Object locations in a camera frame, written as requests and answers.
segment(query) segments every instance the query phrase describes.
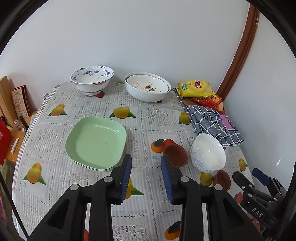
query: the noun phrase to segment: chip bag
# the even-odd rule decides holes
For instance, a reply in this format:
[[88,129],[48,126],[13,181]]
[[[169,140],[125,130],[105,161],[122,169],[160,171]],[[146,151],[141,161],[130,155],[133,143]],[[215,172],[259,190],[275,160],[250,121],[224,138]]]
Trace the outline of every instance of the chip bag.
[[190,100],[192,100],[195,103],[200,104],[201,106],[204,107],[209,107],[214,109],[215,111],[221,113],[221,114],[225,114],[225,110],[223,108],[223,102],[222,102],[222,98],[218,95],[216,95],[216,97],[214,96],[209,96],[207,98],[189,98]]
[[178,84],[179,97],[207,98],[216,96],[207,81],[180,81]]

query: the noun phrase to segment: square green plate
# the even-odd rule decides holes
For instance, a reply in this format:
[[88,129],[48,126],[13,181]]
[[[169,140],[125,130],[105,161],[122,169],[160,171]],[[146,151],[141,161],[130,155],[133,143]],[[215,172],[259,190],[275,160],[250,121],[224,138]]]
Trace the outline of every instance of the square green plate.
[[125,143],[126,130],[121,124],[88,116],[72,129],[66,140],[66,152],[79,165],[105,171],[119,162]]

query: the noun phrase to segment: white bowl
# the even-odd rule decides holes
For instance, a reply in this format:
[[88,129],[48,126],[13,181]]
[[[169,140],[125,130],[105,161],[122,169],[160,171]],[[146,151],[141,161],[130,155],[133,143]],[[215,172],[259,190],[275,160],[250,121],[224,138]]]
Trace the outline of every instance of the white bowl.
[[114,71],[111,68],[93,65],[75,71],[71,74],[70,79],[77,89],[92,96],[100,93],[109,84],[113,75]]
[[171,90],[170,83],[164,78],[146,72],[133,72],[127,74],[124,77],[124,84],[127,92],[131,96],[145,102],[160,101],[165,98]]
[[226,163],[226,155],[220,142],[209,134],[199,134],[191,148],[190,156],[193,165],[201,172],[215,172]]

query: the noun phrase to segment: white wall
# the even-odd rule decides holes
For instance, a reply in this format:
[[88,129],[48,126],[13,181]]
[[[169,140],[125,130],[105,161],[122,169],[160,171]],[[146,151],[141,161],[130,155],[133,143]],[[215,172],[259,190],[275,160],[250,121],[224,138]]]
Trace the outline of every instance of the white wall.
[[245,0],[50,0],[0,55],[0,76],[26,84],[37,108],[56,84],[92,64],[120,79],[146,71],[172,86],[207,80],[217,90],[247,11]]
[[260,15],[250,54],[224,105],[245,139],[241,148],[251,170],[258,167],[285,188],[296,160],[295,89],[296,59]]

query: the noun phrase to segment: white marker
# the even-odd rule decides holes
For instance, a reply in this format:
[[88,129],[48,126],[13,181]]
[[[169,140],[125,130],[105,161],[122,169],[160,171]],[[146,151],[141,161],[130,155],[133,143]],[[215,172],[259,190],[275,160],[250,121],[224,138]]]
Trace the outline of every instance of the white marker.
[[13,154],[13,153],[15,152],[15,148],[17,147],[18,140],[19,140],[19,138],[17,138],[17,139],[15,140],[15,143],[13,144],[13,147],[12,147],[12,149],[11,149],[11,154]]

